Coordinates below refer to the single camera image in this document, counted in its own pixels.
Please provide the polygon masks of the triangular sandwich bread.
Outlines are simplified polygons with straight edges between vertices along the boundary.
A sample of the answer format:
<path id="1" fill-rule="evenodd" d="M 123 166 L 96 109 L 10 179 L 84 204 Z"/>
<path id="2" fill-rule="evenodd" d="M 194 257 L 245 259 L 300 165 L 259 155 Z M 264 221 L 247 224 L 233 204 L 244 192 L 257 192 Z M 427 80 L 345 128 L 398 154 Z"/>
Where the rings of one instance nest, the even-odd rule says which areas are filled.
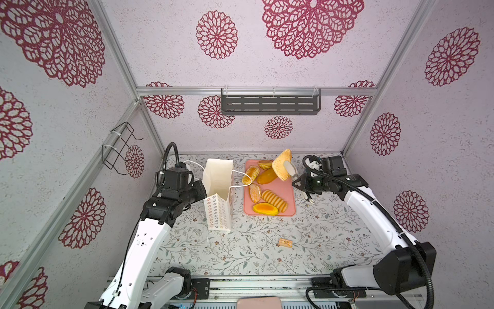
<path id="1" fill-rule="evenodd" d="M 285 163 L 292 163 L 292 151 L 290 149 L 284 150 L 271 164 L 272 169 L 279 179 L 287 181 L 291 175 L 288 169 L 285 167 Z"/>

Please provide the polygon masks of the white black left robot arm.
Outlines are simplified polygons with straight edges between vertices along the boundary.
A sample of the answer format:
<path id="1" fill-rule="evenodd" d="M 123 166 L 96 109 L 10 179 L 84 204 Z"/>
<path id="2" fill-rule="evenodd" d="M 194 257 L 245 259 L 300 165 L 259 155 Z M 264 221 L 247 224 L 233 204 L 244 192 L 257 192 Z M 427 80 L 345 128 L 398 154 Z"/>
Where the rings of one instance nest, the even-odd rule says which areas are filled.
<path id="1" fill-rule="evenodd" d="M 190 272 L 177 267 L 169 269 L 150 289 L 144 287 L 153 261 L 161 244 L 169 238 L 175 219 L 184 207 L 206 197 L 202 181 L 197 180 L 175 193 L 150 198 L 113 281 L 98 301 L 88 302 L 85 307 L 161 308 L 174 297 L 190 296 L 193 290 Z"/>

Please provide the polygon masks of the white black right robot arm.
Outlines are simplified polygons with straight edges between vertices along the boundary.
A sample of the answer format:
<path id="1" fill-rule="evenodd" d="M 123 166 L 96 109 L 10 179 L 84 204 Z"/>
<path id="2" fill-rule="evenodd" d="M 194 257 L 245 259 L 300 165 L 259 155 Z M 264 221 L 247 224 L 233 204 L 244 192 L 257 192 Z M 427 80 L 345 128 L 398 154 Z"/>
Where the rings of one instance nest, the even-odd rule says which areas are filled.
<path id="1" fill-rule="evenodd" d="M 354 210 L 378 240 L 383 258 L 375 265 L 353 265 L 332 271 L 326 281 L 315 280 L 307 292 L 330 297 L 346 297 L 365 290 L 397 296 L 407 307 L 412 305 L 402 293 L 425 287 L 425 308 L 433 308 L 432 283 L 436 250 L 428 242 L 419 242 L 407 232 L 375 198 L 368 183 L 357 174 L 337 177 L 309 171 L 295 176 L 293 187 L 312 194 L 330 192 Z"/>

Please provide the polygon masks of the white printed paper bag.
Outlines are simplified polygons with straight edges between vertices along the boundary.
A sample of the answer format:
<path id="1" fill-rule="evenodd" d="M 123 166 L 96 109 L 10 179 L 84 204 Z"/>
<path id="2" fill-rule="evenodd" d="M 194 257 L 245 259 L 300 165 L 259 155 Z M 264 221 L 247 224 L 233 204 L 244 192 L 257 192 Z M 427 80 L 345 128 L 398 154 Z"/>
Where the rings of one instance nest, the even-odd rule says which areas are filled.
<path id="1" fill-rule="evenodd" d="M 246 173 L 234 169 L 234 161 L 217 158 L 209 158 L 203 166 L 192 160 L 185 161 L 203 170 L 200 180 L 207 192 L 203 200 L 208 230 L 228 231 L 232 230 L 233 221 L 233 189 L 247 187 L 247 185 L 235 185 L 234 176 Z"/>

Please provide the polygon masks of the yellow corn-shaped bread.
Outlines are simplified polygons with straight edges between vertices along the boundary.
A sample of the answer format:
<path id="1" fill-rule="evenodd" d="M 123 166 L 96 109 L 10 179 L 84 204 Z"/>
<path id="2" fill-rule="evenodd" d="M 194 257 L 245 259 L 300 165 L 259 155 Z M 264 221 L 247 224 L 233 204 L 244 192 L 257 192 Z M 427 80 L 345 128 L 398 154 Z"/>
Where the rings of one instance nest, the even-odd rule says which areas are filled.
<path id="1" fill-rule="evenodd" d="M 261 169 L 258 166 L 250 166 L 243 176 L 242 183 L 244 185 L 252 184 L 259 176 Z"/>

